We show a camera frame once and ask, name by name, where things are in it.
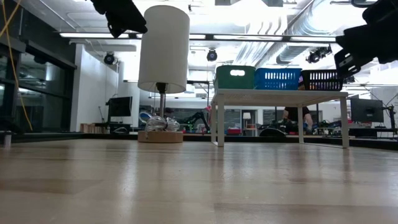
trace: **wooden floor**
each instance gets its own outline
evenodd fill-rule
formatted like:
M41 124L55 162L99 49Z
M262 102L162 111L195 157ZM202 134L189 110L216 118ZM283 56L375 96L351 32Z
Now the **wooden floor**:
M0 223L398 223L398 153L75 140L0 151Z

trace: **yellow cable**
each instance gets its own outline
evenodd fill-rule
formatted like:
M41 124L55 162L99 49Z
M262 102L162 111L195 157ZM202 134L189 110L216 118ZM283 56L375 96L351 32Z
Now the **yellow cable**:
M21 0L18 2L16 8L14 9L14 12L17 11L20 2L21 2ZM6 21L6 20L7 20L7 16L6 16L6 6L5 6L4 0L2 0L2 12L3 12L3 14L4 14L4 21ZM16 86L17 86L17 90L18 90L18 93L19 93L19 82L18 82L18 77L17 77L17 70L15 69L14 59L13 59L13 56L12 56L11 43L10 43L10 36L9 36L9 33L8 33L8 23L9 23L9 21L11 21L12 17L13 17L13 14L11 14L11 17L10 17L10 19L7 21L7 23L6 23L6 25L4 26L3 30L4 30L4 29L6 30L7 41L8 41L8 49L9 49L9 51L10 51L10 58L11 58L12 71L13 71L14 78L15 78L15 84L16 84ZM25 118L26 118L27 122L29 123L30 130L33 131L32 123L30 123L29 117L28 117L28 115L27 115L27 113L26 113L25 104L24 104L24 99L22 99L22 94L21 94L21 93L19 93L19 94L20 94L20 97L21 97L21 104L22 104L22 108L24 109Z
M13 10L13 12L11 13L11 15L10 15L10 18L7 20L7 18L6 18L6 13L4 12L4 10L3 10L3 13L4 13L4 22L6 22L5 23L5 25L4 25L4 27L2 28L2 30L1 30L1 32L0 32L0 37L2 36L2 34L4 33L4 31L6 30L6 29L8 29L8 24L11 22L11 19L15 16L15 13L17 12L17 10L18 10L18 7L19 7L19 4L21 3L21 1L22 0L19 0L18 2L17 2L17 6L15 7L15 9Z

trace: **black basket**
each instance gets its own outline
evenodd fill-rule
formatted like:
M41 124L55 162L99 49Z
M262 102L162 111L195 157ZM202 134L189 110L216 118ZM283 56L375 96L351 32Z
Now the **black basket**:
M341 91L343 78L337 70L303 70L298 81L298 90Z

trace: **table leg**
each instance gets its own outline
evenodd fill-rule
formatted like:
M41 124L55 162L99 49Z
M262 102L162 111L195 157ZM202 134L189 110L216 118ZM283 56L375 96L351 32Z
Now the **table leg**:
M217 114L217 110L216 110L216 104L215 103L212 103L211 104L211 117L210 117L210 119L211 119L211 141L212 141L212 143L214 143L214 144L216 144L217 143L217 140L216 140L216 132L217 132L217 120L216 120L216 118L217 118L217 116L216 116L216 114Z
M304 143L304 130L303 130L303 108L300 106L298 109L298 141L300 144Z
M220 94L218 97L218 147L224 147L224 95Z
M341 109L341 136L343 138L343 149L349 147L349 136L348 136L348 118L347 118L347 99L345 97L340 98L340 109Z

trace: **green basket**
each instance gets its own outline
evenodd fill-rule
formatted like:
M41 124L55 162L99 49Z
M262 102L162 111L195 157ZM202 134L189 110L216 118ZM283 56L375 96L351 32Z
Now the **green basket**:
M222 65L216 69L216 89L254 89L254 74L252 66Z

